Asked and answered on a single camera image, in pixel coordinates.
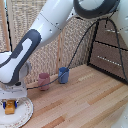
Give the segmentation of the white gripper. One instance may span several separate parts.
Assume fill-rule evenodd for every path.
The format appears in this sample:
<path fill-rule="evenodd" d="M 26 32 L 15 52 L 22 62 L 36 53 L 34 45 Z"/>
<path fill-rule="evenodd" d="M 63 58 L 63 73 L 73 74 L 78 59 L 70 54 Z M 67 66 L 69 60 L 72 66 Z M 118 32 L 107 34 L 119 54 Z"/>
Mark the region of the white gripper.
<path fill-rule="evenodd" d="M 27 89 L 24 82 L 19 82 L 18 85 L 8 86 L 0 83 L 0 101 L 2 100 L 18 100 L 27 96 Z M 17 108 L 18 102 L 14 101 L 14 106 Z"/>

